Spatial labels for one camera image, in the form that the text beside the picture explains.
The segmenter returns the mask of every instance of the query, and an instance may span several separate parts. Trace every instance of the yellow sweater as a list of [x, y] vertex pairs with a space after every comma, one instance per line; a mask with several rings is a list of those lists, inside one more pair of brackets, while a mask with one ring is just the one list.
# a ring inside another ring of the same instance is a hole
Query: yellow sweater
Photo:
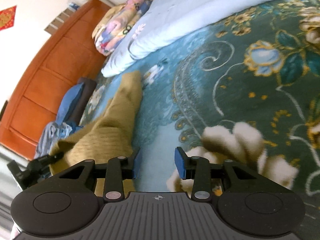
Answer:
[[[142, 98], [139, 71], [123, 74], [115, 96], [109, 100], [105, 111], [93, 122], [66, 139], [58, 141], [50, 155], [65, 152], [63, 159], [50, 165], [51, 173], [57, 174], [83, 161], [94, 159], [107, 163], [117, 156], [130, 156], [135, 115]], [[98, 179], [95, 194], [102, 196], [104, 179]], [[132, 180], [124, 181], [125, 194], [134, 191]]]

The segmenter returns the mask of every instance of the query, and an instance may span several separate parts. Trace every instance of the bed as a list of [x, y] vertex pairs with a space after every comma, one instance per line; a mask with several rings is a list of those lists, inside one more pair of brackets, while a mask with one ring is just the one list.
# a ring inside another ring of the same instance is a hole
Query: bed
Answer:
[[41, 133], [54, 121], [64, 94], [79, 78], [95, 79], [105, 56], [91, 33], [110, 7], [99, 0], [83, 5], [55, 32], [16, 86], [0, 123], [0, 143], [32, 160]]
[[221, 0], [184, 18], [170, 11], [185, 13], [192, 1], [151, 4], [104, 63], [82, 124], [105, 108], [118, 73], [140, 70], [132, 142], [143, 158], [138, 191], [190, 190], [175, 173], [177, 146], [215, 163], [234, 158], [300, 194], [306, 216], [297, 233], [319, 239], [320, 0], [232, 0], [210, 19], [208, 9]]

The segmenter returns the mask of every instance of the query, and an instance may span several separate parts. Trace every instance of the black circular cover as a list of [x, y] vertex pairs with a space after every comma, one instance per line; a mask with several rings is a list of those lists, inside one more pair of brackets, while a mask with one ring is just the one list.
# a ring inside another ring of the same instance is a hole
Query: black circular cover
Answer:
[[23, 231], [61, 236], [87, 225], [99, 211], [95, 194], [74, 179], [36, 184], [12, 201], [11, 216]]
[[267, 237], [291, 232], [305, 213], [302, 200], [293, 192], [224, 192], [217, 207], [223, 220], [233, 228]]

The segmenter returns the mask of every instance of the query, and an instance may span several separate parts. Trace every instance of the blue flower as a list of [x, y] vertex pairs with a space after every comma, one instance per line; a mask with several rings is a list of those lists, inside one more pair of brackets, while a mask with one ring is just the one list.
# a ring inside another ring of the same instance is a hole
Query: blue flower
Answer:
[[266, 41], [251, 44], [244, 58], [244, 64], [249, 70], [254, 71], [256, 76], [270, 76], [272, 73], [277, 73], [284, 63], [281, 52]]

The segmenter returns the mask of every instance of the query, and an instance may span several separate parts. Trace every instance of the pillow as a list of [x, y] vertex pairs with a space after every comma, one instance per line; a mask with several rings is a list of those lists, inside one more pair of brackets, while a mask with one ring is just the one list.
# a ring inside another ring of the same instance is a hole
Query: pillow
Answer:
[[56, 123], [58, 125], [61, 125], [62, 122], [66, 121], [72, 114], [81, 97], [83, 87], [83, 82], [76, 84], [64, 95], [57, 113]]

